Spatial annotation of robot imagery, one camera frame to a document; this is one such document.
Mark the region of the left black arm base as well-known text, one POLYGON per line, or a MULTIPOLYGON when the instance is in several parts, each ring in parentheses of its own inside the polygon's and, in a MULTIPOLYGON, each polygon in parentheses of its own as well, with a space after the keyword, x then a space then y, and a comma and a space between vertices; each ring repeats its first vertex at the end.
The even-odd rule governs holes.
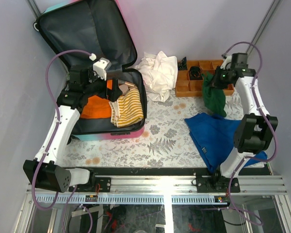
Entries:
POLYGON ((90 173, 88 187, 86 190, 88 192, 108 193, 111 189, 111 181, 111 177, 101 177, 95 173, 90 173))

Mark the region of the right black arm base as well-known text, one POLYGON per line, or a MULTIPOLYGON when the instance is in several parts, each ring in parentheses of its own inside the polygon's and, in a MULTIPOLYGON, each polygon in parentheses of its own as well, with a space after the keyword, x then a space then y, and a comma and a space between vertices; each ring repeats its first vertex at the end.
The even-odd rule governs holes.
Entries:
POLYGON ((197 188, 198 193, 240 193, 240 184, 237 178, 227 178, 216 171, 210 176, 195 175, 191 185, 197 188))

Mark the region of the foundation bottle grey cap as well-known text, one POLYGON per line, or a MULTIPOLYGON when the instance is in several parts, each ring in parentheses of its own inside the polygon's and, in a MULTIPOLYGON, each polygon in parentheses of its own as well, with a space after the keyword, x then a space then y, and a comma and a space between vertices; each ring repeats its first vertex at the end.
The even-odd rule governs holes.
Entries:
POLYGON ((118 80, 118 84, 119 85, 127 85, 128 87, 134 87, 135 86, 134 83, 130 83, 130 82, 123 81, 123 80, 118 80))

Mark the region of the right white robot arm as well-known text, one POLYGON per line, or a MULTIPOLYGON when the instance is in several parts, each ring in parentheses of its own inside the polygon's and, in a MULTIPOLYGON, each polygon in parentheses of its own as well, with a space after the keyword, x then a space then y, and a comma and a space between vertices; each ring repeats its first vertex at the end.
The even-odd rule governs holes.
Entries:
POLYGON ((212 178, 211 185, 216 191, 228 187, 228 178, 236 178, 240 170, 251 159, 268 149, 278 119, 267 111, 259 93, 257 72, 249 68, 246 53, 223 54, 223 63, 215 70, 211 87, 224 89, 233 85, 240 95, 243 118, 233 136, 233 149, 227 159, 220 164, 220 175, 212 178))

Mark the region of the octagonal beige powder compact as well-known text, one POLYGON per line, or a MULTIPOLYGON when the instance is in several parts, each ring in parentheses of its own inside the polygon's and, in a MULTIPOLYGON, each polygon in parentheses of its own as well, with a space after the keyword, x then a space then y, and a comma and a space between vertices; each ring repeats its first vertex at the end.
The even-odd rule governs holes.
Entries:
POLYGON ((129 92, 129 86, 126 84, 120 85, 119 89, 122 91, 122 96, 126 95, 129 92))

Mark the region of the yellow striped shirt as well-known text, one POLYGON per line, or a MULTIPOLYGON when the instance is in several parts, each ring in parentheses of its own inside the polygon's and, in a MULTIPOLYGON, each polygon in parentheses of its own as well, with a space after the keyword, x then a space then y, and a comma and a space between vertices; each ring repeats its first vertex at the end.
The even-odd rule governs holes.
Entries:
POLYGON ((138 89, 132 89, 120 96, 111 107, 111 123, 117 128, 124 128, 144 119, 143 108, 138 89))

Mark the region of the orange shirt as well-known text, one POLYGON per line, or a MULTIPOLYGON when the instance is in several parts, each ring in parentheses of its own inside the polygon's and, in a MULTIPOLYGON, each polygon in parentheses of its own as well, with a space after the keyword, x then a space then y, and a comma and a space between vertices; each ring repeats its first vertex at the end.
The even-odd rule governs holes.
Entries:
POLYGON ((106 88, 101 89, 101 92, 88 98, 88 103, 84 106, 80 118, 83 119, 99 119, 110 118, 112 111, 107 99, 107 88, 112 88, 112 80, 106 82, 106 88))

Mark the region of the dark green shirt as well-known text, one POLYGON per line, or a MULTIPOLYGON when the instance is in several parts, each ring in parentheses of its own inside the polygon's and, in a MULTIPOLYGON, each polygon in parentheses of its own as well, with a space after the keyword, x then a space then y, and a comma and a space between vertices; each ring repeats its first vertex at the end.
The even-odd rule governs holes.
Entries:
POLYGON ((209 72, 202 74, 203 84, 202 84, 202 96, 204 105, 213 114, 220 115, 221 117, 226 117, 225 105, 226 96, 222 89, 217 89, 210 85, 213 75, 209 72))

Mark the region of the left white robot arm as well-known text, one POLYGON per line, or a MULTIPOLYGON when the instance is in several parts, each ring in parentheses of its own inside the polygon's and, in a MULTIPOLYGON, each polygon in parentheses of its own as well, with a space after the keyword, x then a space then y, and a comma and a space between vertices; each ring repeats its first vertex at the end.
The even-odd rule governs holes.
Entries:
POLYGON ((113 80, 111 89, 107 87, 107 70, 110 66, 109 61, 100 59, 91 67, 71 67, 67 85, 55 102, 55 115, 48 135, 35 158, 26 160, 23 165, 32 189, 64 193, 69 187, 78 184, 88 192, 95 189, 96 179, 89 170, 66 169, 57 165, 56 160, 63 154, 88 99, 99 95, 116 100, 122 94, 117 87, 117 80, 113 80))

